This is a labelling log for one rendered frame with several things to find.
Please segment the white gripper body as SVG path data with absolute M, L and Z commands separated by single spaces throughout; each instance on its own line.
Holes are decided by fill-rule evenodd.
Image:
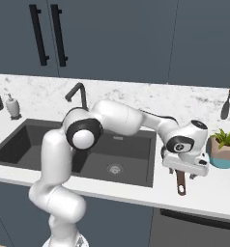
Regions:
M 163 158 L 162 165 L 173 170 L 205 177 L 209 173 L 210 159 L 204 152 L 196 156 L 192 161 L 184 161 L 178 154 L 168 153 Z

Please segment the dark grey sink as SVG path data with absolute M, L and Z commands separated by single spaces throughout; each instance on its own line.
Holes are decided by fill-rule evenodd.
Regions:
M 25 120 L 0 144 L 0 165 L 39 171 L 43 136 L 60 124 Z M 140 130 L 132 136 L 105 131 L 88 151 L 72 157 L 72 174 L 124 184 L 153 185 L 156 133 Z

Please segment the green plant in pot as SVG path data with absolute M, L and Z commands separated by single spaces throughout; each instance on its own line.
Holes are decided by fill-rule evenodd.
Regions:
M 212 134 L 206 146 L 211 164 L 218 169 L 230 169 L 230 132 L 222 128 Z

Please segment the grey dishwasher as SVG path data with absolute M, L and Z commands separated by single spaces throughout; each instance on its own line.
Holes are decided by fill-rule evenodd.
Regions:
M 161 209 L 154 209 L 149 247 L 230 247 L 230 230 L 166 217 L 160 214 Z M 215 219 L 230 222 L 221 218 Z

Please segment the hanging dark spoon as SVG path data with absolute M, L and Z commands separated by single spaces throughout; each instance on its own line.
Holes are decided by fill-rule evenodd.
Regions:
M 228 93 L 228 97 L 227 97 L 226 101 L 224 102 L 222 109 L 221 109 L 221 112 L 220 112 L 220 118 L 222 120 L 226 120 L 228 118 L 229 109 L 230 109 L 230 90 Z

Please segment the dark blue lower cupboard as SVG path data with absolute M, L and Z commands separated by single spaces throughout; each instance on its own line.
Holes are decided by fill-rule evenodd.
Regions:
M 29 188 L 0 182 L 0 219 L 10 247 L 42 247 L 50 236 L 48 214 L 28 199 Z M 78 222 L 90 247 L 148 247 L 153 210 L 87 197 L 87 210 Z

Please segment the black tap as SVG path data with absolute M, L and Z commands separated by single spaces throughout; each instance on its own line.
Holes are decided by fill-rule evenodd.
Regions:
M 81 95 L 81 104 L 82 107 L 87 110 L 87 99 L 86 99 L 86 90 L 82 83 L 78 82 L 74 85 L 74 87 L 65 95 L 65 99 L 67 102 L 72 101 L 72 97 L 77 93 L 80 92 Z

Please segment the dark blue cupboard door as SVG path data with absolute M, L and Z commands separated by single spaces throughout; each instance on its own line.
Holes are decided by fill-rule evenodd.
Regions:
M 230 0 L 179 0 L 169 82 L 230 88 Z
M 47 0 L 60 22 L 67 78 L 168 81 L 178 0 Z
M 40 64 L 29 5 L 39 14 L 47 65 Z M 0 73 L 58 76 L 58 65 L 46 0 L 0 0 Z

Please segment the white soap dispenser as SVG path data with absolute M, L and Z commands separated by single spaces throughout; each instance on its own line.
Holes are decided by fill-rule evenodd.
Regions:
M 12 120 L 18 120 L 21 117 L 19 103 L 11 94 L 8 94 L 8 97 L 9 98 L 6 101 L 7 110 L 10 113 Z

